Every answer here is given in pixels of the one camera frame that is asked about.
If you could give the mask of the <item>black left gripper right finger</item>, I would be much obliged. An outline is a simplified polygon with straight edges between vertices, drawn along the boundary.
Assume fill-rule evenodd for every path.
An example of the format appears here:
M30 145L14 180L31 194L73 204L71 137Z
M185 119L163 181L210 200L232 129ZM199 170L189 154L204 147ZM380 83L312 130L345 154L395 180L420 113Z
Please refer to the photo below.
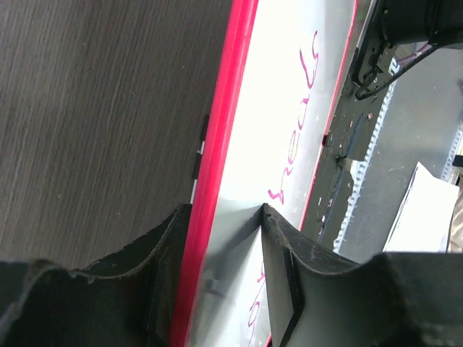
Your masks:
M462 256L387 252L363 264L261 210L274 346L460 346Z

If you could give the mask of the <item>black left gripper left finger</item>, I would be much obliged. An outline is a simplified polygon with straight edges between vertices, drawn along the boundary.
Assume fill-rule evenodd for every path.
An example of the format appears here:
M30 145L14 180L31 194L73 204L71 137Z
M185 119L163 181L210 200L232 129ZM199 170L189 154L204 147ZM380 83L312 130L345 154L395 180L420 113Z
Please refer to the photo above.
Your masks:
M3 346L167 346L191 205L83 269L1 263Z

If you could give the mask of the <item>pink framed whiteboard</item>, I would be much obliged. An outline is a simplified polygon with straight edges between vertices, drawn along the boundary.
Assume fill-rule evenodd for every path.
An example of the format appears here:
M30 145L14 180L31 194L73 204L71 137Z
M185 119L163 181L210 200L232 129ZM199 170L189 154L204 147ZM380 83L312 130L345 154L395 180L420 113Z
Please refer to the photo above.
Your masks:
M369 1L233 1L169 333L170 346L268 346L263 206L301 228Z

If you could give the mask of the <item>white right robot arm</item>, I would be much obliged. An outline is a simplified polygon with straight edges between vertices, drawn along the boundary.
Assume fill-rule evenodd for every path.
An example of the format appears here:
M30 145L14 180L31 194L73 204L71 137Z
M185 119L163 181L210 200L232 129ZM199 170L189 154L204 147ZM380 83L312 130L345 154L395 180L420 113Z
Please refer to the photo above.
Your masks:
M428 49L414 57L396 74L372 88L385 70L381 59L398 46L426 42ZM377 1L356 54L352 80L358 100L379 94L412 67L441 48L462 48L461 1Z

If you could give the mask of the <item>white paper sheet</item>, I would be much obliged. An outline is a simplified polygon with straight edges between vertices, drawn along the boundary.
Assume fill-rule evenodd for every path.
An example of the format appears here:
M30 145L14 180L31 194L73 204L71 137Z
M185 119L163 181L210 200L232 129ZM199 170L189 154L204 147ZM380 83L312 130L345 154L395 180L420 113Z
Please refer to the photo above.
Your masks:
M445 253L459 188L417 163L384 252Z

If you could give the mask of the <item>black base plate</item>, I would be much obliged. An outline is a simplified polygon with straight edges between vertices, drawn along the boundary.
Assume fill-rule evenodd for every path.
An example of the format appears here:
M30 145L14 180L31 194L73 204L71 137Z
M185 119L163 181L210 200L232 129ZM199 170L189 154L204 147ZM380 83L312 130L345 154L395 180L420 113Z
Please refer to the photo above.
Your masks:
M364 160L385 95L381 92L378 97L358 100L355 97L358 89L352 78L348 78L328 129L328 141L315 180L315 239L331 250L352 193L349 169L355 160Z

